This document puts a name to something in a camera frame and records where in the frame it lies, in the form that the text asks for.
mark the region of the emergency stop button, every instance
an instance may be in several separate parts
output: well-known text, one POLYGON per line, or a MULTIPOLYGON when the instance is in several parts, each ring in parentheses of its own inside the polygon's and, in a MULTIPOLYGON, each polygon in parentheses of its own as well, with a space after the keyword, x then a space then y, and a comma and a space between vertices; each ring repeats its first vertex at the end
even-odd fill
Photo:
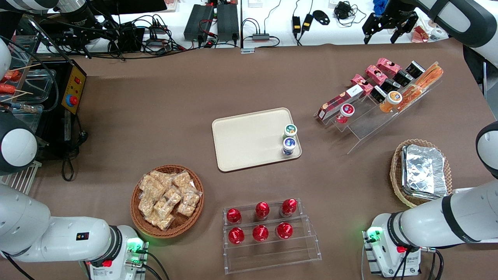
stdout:
POLYGON ((69 106, 69 107, 73 107, 75 105, 77 105, 79 102, 78 98, 76 96, 73 96, 73 95, 70 95, 68 94, 67 97, 66 97, 66 104, 69 106))

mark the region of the beige tray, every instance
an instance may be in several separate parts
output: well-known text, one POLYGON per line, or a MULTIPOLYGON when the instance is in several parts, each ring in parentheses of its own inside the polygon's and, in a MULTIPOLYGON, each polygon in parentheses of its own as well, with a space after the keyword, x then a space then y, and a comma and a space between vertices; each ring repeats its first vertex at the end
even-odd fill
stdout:
POLYGON ((291 155, 282 153, 283 129, 293 124, 287 108, 214 120, 216 160, 221 171, 233 171, 301 156, 301 144, 291 155))

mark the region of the sausage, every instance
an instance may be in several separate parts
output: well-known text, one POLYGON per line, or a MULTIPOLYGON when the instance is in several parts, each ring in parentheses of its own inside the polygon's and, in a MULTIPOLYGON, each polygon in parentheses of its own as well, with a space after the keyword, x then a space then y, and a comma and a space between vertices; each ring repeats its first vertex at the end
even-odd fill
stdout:
POLYGON ((0 84, 0 93, 14 94, 16 89, 12 85, 0 84))

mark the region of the wooden skewer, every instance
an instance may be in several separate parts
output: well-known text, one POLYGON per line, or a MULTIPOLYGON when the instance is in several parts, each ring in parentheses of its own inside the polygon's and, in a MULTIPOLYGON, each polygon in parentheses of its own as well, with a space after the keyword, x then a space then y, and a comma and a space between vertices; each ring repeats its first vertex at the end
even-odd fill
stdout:
POLYGON ((9 98, 7 98, 7 99, 4 99, 4 100, 2 100, 2 101, 0 101, 0 102, 9 101, 9 100, 11 100, 11 99, 14 99, 14 98, 16 98, 16 97, 19 97, 19 96, 21 96, 21 95, 25 95, 25 94, 28 94, 28 93, 29 93, 29 92, 24 92, 24 93, 21 93, 21 94, 19 94, 19 95, 12 96, 12 97, 9 97, 9 98))
POLYGON ((22 69, 26 69, 26 68, 33 67, 33 66, 38 66, 38 65, 41 65, 41 64, 40 64, 40 63, 38 63, 38 64, 31 64, 31 65, 29 65, 29 66, 24 66, 24 67, 21 67, 21 68, 12 69, 11 71, 14 71, 14 70, 22 70, 22 69))

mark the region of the white box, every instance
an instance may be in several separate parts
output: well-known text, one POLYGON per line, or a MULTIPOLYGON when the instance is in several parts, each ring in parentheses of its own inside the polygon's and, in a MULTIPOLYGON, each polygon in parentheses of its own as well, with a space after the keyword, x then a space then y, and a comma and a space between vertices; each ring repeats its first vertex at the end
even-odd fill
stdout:
POLYGON ((263 0, 249 0, 249 8, 263 7, 263 0))

